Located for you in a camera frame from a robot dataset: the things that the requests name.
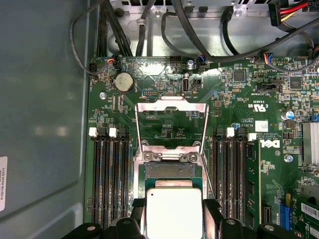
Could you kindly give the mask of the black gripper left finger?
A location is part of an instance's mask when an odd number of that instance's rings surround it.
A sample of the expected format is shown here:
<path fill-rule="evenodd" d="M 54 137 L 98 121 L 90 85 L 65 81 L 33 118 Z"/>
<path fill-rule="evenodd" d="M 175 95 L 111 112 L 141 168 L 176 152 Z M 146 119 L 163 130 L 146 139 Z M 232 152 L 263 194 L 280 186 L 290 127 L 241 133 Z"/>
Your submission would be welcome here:
<path fill-rule="evenodd" d="M 141 220 L 145 198 L 134 199 L 129 218 L 115 220 L 113 226 L 104 229 L 100 224 L 84 223 L 73 229 L 63 239 L 145 239 L 141 233 Z"/>

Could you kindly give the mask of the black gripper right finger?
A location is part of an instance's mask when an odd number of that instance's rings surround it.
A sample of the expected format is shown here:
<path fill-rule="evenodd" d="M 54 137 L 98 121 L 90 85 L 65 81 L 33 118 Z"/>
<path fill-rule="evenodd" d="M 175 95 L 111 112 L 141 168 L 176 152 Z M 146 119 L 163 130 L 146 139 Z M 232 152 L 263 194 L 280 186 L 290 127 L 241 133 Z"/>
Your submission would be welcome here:
<path fill-rule="evenodd" d="M 297 236 L 275 224 L 260 224 L 257 230 L 241 221 L 224 218 L 214 199 L 203 200 L 203 235 L 206 239 L 296 239 Z"/>

